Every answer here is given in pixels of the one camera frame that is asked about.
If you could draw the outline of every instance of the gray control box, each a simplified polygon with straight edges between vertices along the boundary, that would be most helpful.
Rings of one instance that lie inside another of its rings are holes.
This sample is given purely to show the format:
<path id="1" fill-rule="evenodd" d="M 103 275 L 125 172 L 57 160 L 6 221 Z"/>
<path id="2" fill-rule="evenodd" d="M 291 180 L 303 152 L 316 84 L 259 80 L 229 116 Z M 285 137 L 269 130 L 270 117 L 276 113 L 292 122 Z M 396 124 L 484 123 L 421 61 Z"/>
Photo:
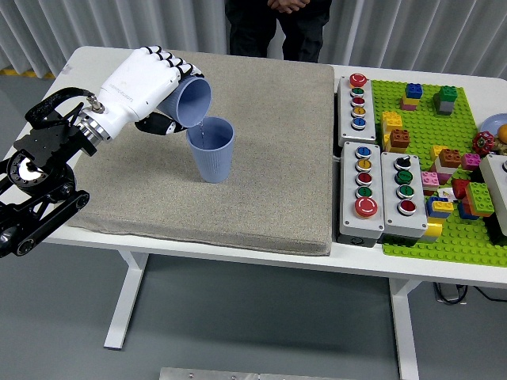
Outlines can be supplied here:
<path id="1" fill-rule="evenodd" d="M 371 162 L 369 174 L 372 182 L 368 186 L 371 189 L 371 198 L 376 202 L 377 212 L 368 218 L 360 217 L 355 208 L 355 202 L 358 199 L 356 191 L 360 187 L 356 182 L 356 177 L 360 171 L 356 168 L 361 156 L 357 157 L 357 150 L 370 150 L 371 157 L 364 158 Z M 346 235 L 350 244 L 354 243 L 354 237 L 372 239 L 372 243 L 380 238 L 384 231 L 383 217 L 383 197 L 382 197 L 382 172 L 380 167 L 380 147 L 362 142 L 345 142 L 341 152 L 341 176 L 340 176 L 340 218 L 339 232 Z M 347 243 L 347 241 L 337 239 L 338 242 Z"/>
<path id="2" fill-rule="evenodd" d="M 412 181 L 408 186 L 414 190 L 414 194 L 409 200 L 415 205 L 414 213 L 410 216 L 404 215 L 398 207 L 404 199 L 397 194 L 397 190 L 402 185 L 397 183 L 395 179 L 400 172 L 395 168 L 396 160 L 407 156 L 410 157 L 410 169 L 408 171 L 412 174 Z M 428 229 L 428 219 L 426 218 L 419 157 L 382 152 L 381 161 L 385 234 L 401 238 L 420 238 Z"/>
<path id="3" fill-rule="evenodd" d="M 344 146 L 345 141 L 355 141 L 359 143 L 375 144 L 375 113 L 373 108 L 372 81 L 368 80 L 362 87 L 364 90 L 364 129 L 358 131 L 352 126 L 352 99 L 350 95 L 350 81 L 348 78 L 341 77 L 338 85 L 338 104 L 339 104 L 339 123 L 338 123 L 338 145 Z"/>
<path id="4" fill-rule="evenodd" d="M 488 154 L 479 164 L 501 232 L 507 236 L 507 157 Z"/>

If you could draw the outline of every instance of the person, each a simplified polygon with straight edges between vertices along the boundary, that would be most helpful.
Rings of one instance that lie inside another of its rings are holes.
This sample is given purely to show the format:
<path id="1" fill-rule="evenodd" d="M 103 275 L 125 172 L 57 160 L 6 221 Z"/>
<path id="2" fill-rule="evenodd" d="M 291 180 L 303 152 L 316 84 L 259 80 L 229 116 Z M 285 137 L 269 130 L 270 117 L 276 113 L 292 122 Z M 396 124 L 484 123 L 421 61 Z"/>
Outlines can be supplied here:
<path id="1" fill-rule="evenodd" d="M 284 59 L 314 62 L 322 48 L 322 29 L 332 0 L 227 0 L 230 53 L 265 58 L 276 20 L 285 34 Z"/>

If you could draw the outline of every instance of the gray felt mat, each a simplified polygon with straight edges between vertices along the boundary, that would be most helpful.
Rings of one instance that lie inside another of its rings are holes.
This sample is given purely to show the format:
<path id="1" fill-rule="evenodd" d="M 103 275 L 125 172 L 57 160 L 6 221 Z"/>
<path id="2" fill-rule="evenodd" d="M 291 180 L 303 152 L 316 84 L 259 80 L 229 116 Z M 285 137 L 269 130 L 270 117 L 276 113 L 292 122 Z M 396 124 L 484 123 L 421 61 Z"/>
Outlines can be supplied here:
<path id="1" fill-rule="evenodd" d="M 68 222 L 297 255 L 331 245 L 334 71 L 330 66 L 173 51 L 212 84 L 208 115 L 236 128 L 229 178 L 201 180 L 185 133 L 126 126 L 75 168 L 90 203 Z"/>

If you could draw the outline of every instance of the white table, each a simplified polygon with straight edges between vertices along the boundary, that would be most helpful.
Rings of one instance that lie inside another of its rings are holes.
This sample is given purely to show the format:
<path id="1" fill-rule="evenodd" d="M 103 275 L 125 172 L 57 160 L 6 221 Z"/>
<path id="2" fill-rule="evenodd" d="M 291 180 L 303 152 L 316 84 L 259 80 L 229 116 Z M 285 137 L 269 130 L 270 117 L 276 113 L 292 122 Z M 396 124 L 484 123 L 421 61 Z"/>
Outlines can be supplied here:
<path id="1" fill-rule="evenodd" d="M 104 57 L 100 62 L 90 58 L 97 53 Z M 129 54 L 130 51 L 124 49 L 81 47 L 71 56 L 48 93 L 69 86 L 97 92 L 103 82 L 101 78 L 104 75 L 107 78 Z M 335 84 L 341 76 L 360 72 L 371 79 L 463 87 L 478 126 L 487 117 L 505 112 L 507 82 L 498 78 L 353 66 L 334 66 L 334 72 Z M 495 98 L 489 95 L 486 103 L 484 94 L 494 94 Z M 61 113 L 65 112 L 65 106 L 59 109 L 61 109 Z M 29 129 L 28 125 L 25 126 L 20 137 L 27 134 Z M 73 158 L 70 164 L 74 166 L 77 159 L 78 155 Z M 21 192 L 14 189 L 6 194 L 9 198 L 2 200 L 19 203 L 21 195 Z M 383 254 L 380 245 L 376 245 L 374 248 L 361 248 L 333 243 L 329 256 L 293 256 L 131 235 L 119 237 L 69 226 L 61 226 L 46 241 L 56 244 L 115 249 L 127 262 L 127 275 L 105 340 L 105 347 L 115 349 L 122 348 L 137 291 L 150 254 L 387 277 L 390 279 L 391 285 L 392 310 L 398 345 L 398 365 L 402 379 L 418 379 L 408 294 L 419 283 L 435 281 L 507 288 L 507 268 L 387 256 Z"/>

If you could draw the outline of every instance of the blue plate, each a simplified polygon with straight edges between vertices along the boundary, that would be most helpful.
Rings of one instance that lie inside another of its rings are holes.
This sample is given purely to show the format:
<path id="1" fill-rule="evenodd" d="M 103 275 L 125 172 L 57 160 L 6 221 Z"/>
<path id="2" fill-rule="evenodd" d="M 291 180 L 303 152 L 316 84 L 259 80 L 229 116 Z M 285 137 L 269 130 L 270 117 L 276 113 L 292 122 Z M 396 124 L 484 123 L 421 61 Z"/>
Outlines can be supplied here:
<path id="1" fill-rule="evenodd" d="M 507 124 L 507 113 L 498 113 L 484 120 L 481 126 L 481 132 L 488 131 L 493 136 L 498 133 L 498 128 Z"/>

